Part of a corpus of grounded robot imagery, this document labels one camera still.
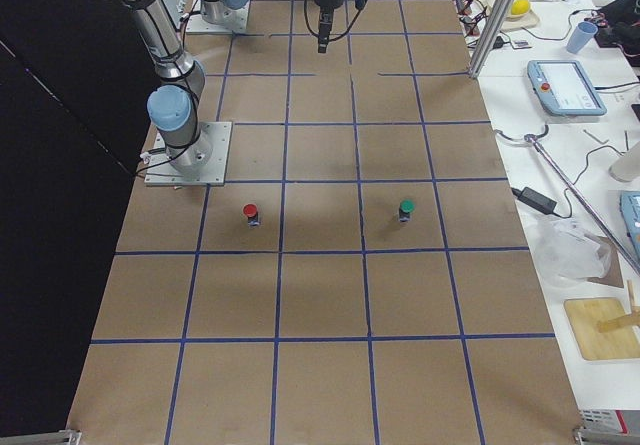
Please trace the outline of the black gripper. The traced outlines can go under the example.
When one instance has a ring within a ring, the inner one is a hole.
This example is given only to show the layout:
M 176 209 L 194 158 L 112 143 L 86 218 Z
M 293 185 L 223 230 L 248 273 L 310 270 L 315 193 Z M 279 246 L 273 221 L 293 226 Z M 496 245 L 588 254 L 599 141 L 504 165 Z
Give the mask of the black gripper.
M 317 51 L 320 54 L 327 52 L 333 27 L 334 11 L 330 8 L 321 8 L 318 20 Z

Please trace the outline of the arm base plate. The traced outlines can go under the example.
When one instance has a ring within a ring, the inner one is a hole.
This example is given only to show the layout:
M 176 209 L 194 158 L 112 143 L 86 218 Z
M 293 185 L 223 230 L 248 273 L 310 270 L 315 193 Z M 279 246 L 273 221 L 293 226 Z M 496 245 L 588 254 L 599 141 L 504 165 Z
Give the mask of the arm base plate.
M 187 34 L 233 35 L 246 32 L 250 2 L 239 9 L 228 8 L 220 1 L 197 0 L 194 4 L 198 14 L 193 14 L 189 18 L 186 26 Z
M 159 132 L 154 148 L 161 150 L 149 157 L 149 169 L 143 171 L 147 186 L 223 186 L 233 124 L 231 122 L 200 122 L 198 141 L 183 155 L 168 163 L 166 147 Z

